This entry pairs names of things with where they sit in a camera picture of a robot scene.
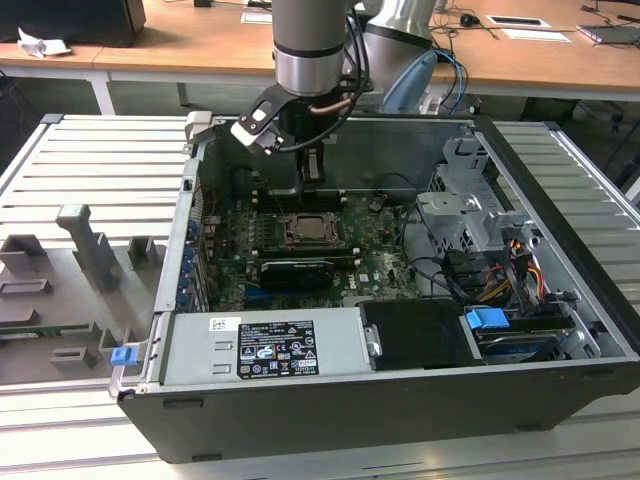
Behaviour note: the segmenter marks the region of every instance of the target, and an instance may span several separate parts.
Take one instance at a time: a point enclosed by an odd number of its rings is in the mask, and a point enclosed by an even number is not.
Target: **label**
[[[0,340],[26,340],[28,338],[40,338],[37,333],[5,333],[0,335]]]
[[[313,321],[239,325],[238,376],[241,379],[318,373]]]
[[[211,317],[209,319],[210,332],[236,332],[241,317]]]

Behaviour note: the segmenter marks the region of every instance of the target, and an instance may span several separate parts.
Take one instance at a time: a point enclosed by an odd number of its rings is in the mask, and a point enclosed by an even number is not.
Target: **paper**
[[[243,13],[240,21],[242,23],[270,24],[271,14],[270,13]]]
[[[18,45],[29,55],[33,55],[34,57],[42,59],[47,55],[71,53],[71,50],[62,40],[42,40],[24,33],[20,28],[18,28],[18,33],[20,33]]]
[[[503,28],[502,32],[512,40],[541,40],[543,42],[571,42],[567,37],[557,32],[545,32],[541,30],[518,30],[515,28]]]

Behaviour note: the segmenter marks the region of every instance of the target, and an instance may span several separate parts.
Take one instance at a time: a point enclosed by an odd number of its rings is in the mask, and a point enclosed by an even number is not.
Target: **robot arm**
[[[356,1],[273,0],[277,84],[232,127],[246,147],[295,153],[305,186],[324,180],[322,140],[346,121],[370,77],[386,91],[431,47],[435,0],[385,0],[366,33],[353,9]],[[355,59],[351,75],[343,74],[347,32]],[[281,131],[293,137],[293,145],[284,146]]]

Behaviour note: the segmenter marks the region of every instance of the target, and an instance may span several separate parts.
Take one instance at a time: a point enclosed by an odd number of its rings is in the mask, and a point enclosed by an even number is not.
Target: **yellow wire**
[[[491,300],[492,298],[496,297],[500,293],[508,290],[510,286],[511,286],[511,283],[509,282],[509,280],[505,280],[497,288],[495,288],[494,290],[492,290],[491,292],[487,293],[485,296],[480,298],[480,302],[486,302],[487,300]]]

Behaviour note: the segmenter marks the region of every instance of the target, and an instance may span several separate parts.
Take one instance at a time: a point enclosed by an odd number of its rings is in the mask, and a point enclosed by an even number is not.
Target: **blue cable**
[[[451,55],[449,55],[444,50],[436,49],[436,52],[439,53],[440,55],[442,55],[447,60],[449,60],[451,65],[456,69],[456,73],[458,74],[458,79],[460,81],[460,87],[458,89],[458,95],[456,97],[456,103],[453,105],[453,107],[451,108],[451,111],[449,112],[449,115],[451,116],[451,115],[453,115],[453,113],[455,112],[456,108],[460,104],[460,100],[462,100],[462,92],[464,92],[464,79],[463,79],[463,76],[462,76],[462,69],[460,68],[460,64],[453,57],[451,57]]]

